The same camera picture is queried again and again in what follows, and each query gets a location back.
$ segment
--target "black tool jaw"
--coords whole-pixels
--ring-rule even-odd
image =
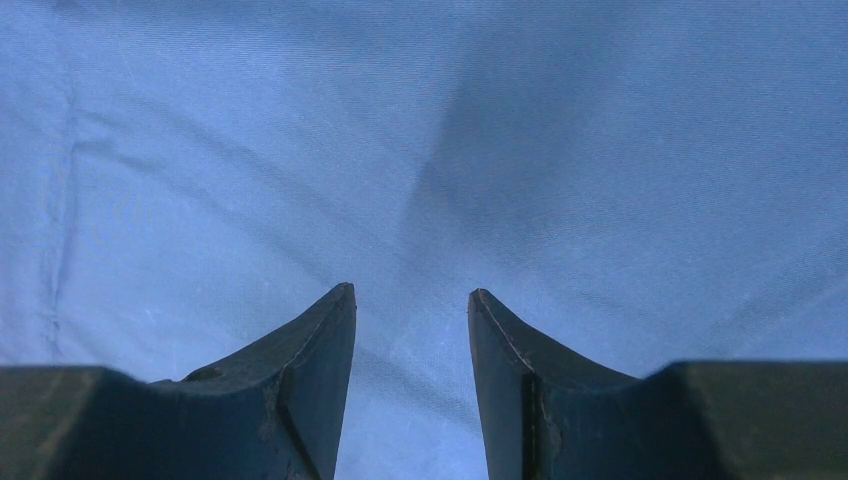
[[[848,478],[848,365],[682,362],[637,380],[469,300],[489,478]]]
[[[0,478],[331,479],[353,286],[180,382],[97,367],[0,369]]]

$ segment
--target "blue fabric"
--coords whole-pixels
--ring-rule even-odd
[[[4,0],[0,361],[356,285],[340,479],[485,478],[485,287],[612,368],[848,357],[848,3]]]

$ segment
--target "fabric backdrop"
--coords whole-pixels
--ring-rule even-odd
[[[848,2],[0,0],[0,362],[179,379],[342,281],[337,478],[482,479],[466,305],[848,357]]]

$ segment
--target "dark metal tool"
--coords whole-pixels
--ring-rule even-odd
[[[681,362],[644,380],[468,307],[491,480],[848,479],[848,363]]]
[[[356,304],[341,284],[180,382],[0,369],[0,479],[331,479]]]

